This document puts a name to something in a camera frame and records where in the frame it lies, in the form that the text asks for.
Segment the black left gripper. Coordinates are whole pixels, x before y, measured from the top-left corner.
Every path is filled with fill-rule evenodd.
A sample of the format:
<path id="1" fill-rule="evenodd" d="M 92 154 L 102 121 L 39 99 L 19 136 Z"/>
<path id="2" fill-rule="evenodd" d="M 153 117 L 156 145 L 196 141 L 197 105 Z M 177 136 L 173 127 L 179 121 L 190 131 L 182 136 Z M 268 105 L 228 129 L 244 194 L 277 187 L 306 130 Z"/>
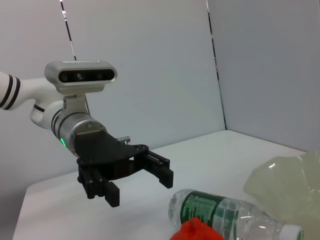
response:
<path id="1" fill-rule="evenodd" d="M 112 207 L 120 205 L 120 189 L 109 180 L 128 177 L 141 169 L 158 178 L 166 188 L 173 187 L 170 160 L 149 150 L 144 144 L 121 143 L 105 131 L 75 136 L 78 155 L 78 182 L 88 199 L 104 197 Z"/>

